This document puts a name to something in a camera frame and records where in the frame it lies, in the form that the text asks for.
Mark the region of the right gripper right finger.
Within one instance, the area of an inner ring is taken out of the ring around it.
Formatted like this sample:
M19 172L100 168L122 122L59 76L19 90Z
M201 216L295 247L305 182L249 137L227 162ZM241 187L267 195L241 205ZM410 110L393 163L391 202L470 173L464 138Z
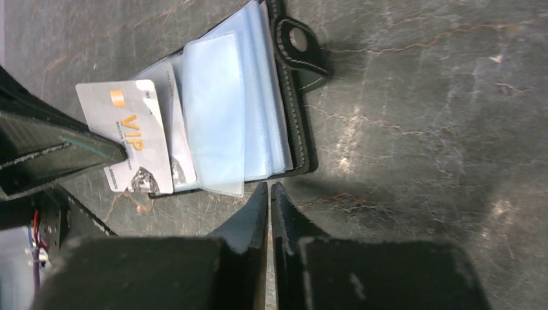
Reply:
M489 309L466 253L443 240L329 235L271 188L279 309Z

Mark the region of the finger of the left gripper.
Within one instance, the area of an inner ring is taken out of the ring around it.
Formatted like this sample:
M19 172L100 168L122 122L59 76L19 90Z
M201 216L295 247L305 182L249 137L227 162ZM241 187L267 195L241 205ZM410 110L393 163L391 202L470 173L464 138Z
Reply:
M31 94L1 69L1 200L125 161L125 149Z

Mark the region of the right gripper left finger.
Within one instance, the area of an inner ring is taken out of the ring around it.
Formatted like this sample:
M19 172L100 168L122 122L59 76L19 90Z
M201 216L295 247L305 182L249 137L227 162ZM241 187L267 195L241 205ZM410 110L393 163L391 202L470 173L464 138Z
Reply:
M33 309L263 309L268 185L205 236L75 238Z

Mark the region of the black card holder wallet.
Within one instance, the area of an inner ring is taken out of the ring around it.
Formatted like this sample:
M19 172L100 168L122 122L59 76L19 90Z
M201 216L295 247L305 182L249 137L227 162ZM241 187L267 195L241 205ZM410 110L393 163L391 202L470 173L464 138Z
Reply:
M173 67L196 175L173 194L241 196L317 168L303 97L332 72L284 1L250 1L158 64Z

